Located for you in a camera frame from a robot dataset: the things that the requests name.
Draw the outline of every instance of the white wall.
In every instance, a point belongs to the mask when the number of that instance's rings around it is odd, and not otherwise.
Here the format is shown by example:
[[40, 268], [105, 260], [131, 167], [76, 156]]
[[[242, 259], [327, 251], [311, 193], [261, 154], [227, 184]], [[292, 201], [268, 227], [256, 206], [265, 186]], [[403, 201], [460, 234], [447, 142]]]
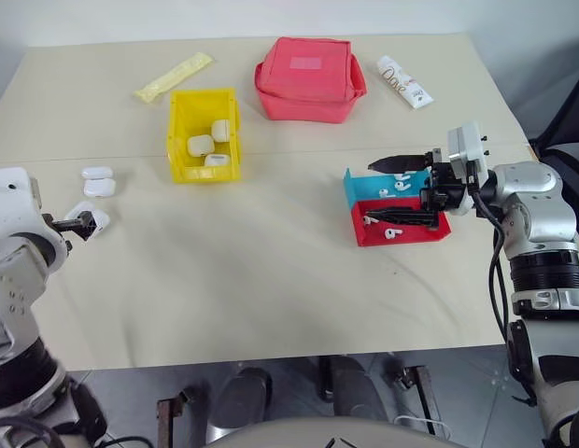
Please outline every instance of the white wall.
[[470, 33], [527, 133], [541, 131], [579, 70], [579, 0], [0, 0], [0, 35], [27, 46], [454, 32]]

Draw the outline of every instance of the floor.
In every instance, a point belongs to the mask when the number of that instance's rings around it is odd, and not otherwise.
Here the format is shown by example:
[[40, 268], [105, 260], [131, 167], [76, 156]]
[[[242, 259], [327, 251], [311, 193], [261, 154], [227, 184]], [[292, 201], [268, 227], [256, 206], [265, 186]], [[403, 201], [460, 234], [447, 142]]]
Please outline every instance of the floor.
[[[451, 441], [470, 448], [542, 446], [543, 427], [536, 408], [512, 399], [523, 389], [508, 374], [503, 346], [399, 352], [406, 366], [426, 365]], [[417, 392], [389, 388], [383, 379], [387, 354], [353, 355], [373, 378], [389, 419], [398, 414], [423, 415]], [[332, 405], [318, 398], [315, 357], [223, 362], [113, 371], [77, 371], [73, 376], [98, 398], [109, 423], [108, 436], [140, 435], [155, 442], [156, 402], [175, 396], [188, 385], [206, 385], [215, 395], [225, 381], [246, 366], [258, 366], [273, 378], [272, 419], [332, 415]], [[418, 422], [407, 423], [424, 430]], [[175, 447], [192, 447], [188, 413], [176, 420]], [[123, 448], [140, 446], [132, 442]]]

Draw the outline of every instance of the white tube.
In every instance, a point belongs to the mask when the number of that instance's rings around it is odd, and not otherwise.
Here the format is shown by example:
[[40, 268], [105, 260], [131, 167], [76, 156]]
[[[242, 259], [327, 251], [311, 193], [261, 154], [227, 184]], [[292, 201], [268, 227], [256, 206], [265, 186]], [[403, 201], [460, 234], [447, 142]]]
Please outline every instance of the white tube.
[[414, 109], [432, 103], [433, 99], [422, 86], [413, 77], [405, 73], [402, 67], [389, 56], [383, 56], [379, 59], [376, 66], [390, 87], [399, 93]]

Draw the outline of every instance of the white table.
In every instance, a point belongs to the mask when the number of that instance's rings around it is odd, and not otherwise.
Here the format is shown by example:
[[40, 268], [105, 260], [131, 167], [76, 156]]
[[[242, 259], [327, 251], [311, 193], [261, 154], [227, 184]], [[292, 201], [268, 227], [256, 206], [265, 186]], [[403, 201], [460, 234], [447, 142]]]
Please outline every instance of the white table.
[[[440, 243], [360, 248], [342, 177], [445, 147], [447, 130], [469, 119], [489, 137], [490, 164], [528, 159], [524, 134], [465, 35], [350, 40], [369, 94], [342, 125], [263, 117], [252, 76], [272, 38], [28, 52], [0, 103], [0, 166], [37, 177], [57, 217], [83, 199], [83, 166], [108, 164], [118, 180], [117, 194], [96, 202], [111, 227], [87, 244], [72, 236], [74, 251], [34, 307], [67, 368], [501, 341], [487, 293], [489, 225], [451, 217]], [[179, 88], [236, 87], [238, 183], [174, 185], [168, 95], [156, 105], [131, 96], [197, 50], [217, 62]], [[436, 102], [409, 109], [374, 71], [384, 53]]]

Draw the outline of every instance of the yellow snack wrapper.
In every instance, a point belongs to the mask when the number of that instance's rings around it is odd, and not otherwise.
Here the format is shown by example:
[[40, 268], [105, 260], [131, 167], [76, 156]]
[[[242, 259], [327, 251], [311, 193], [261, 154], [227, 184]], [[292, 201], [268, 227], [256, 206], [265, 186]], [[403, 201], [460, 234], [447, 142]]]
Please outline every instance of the yellow snack wrapper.
[[135, 91], [134, 95], [145, 103], [151, 103], [160, 94], [173, 89], [177, 84], [191, 77], [199, 70], [213, 62], [208, 54], [198, 52], [183, 63], [175, 66], [163, 76], [150, 82], [144, 89]]

